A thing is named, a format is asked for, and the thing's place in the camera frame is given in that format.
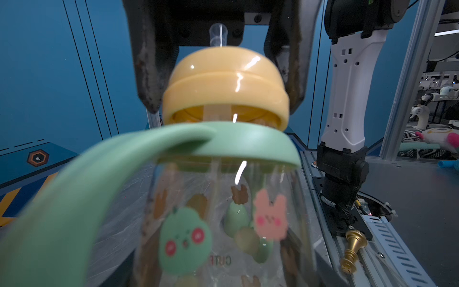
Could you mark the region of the clear printed baby bottle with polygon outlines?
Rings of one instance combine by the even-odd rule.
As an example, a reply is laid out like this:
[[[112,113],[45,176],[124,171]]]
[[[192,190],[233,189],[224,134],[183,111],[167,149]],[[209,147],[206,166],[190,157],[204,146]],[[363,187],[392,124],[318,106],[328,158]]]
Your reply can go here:
[[[296,168],[254,160],[162,160],[131,283],[316,287],[314,260]]]

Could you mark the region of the yellow bottle nipple collar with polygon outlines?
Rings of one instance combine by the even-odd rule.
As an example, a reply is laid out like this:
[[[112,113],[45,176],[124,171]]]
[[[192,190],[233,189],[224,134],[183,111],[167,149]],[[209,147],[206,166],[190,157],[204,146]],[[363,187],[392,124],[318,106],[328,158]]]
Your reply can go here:
[[[210,47],[183,58],[163,96],[164,124],[233,121],[284,131],[289,97],[277,67],[265,56],[228,46],[228,30],[209,29]]]

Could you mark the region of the pink green plush toy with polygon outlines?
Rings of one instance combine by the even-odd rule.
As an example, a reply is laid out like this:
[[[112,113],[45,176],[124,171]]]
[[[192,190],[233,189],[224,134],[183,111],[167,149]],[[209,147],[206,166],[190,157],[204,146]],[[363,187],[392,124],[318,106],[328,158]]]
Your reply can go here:
[[[453,154],[459,153],[459,130],[451,128],[431,128],[409,131],[409,137],[400,144],[399,151],[411,149],[443,149]]]

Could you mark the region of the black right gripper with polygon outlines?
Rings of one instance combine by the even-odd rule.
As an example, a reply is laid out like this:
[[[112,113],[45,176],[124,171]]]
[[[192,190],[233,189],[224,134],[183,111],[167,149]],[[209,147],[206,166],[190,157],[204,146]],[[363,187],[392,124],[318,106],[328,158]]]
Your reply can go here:
[[[178,58],[179,47],[208,47],[210,27],[228,29],[238,46],[246,26],[268,26],[264,53],[279,70],[291,115],[306,96],[320,0],[151,1],[125,0],[137,94],[155,114]]]

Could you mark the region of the blue plastic toy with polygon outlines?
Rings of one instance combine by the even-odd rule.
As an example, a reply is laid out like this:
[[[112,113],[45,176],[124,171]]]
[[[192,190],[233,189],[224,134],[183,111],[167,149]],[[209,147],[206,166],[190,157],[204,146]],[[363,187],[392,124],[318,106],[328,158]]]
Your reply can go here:
[[[439,161],[437,165],[440,168],[445,168],[445,169],[448,168],[448,169],[454,169],[456,171],[459,171],[459,159]]]

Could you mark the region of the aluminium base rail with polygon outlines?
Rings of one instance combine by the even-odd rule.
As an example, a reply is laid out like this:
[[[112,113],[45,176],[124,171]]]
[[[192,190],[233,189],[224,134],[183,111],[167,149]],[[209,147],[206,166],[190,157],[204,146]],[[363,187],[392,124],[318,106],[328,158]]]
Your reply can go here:
[[[398,214],[388,202],[364,191],[349,212],[351,220],[333,224],[338,212],[322,196],[323,173],[313,166],[314,151],[302,151],[301,183],[318,239],[317,263],[331,271],[332,287],[433,287],[392,223]]]

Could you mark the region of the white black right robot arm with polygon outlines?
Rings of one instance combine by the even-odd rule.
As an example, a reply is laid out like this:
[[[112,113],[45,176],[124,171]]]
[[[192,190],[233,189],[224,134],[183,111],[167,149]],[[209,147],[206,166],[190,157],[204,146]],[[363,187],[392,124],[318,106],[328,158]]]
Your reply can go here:
[[[137,94],[163,121],[239,120],[278,130],[302,104],[321,7],[332,90],[318,147],[327,202],[350,210],[368,175],[374,68],[408,1],[124,1]]]

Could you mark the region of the gold chess piece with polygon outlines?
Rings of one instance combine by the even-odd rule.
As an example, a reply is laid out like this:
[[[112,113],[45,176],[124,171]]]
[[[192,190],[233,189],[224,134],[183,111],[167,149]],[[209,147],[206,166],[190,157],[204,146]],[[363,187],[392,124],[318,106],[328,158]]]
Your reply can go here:
[[[344,251],[344,257],[341,259],[341,270],[345,274],[352,274],[356,271],[357,253],[367,247],[368,241],[366,236],[358,230],[349,230],[345,234],[347,239],[347,249]]]

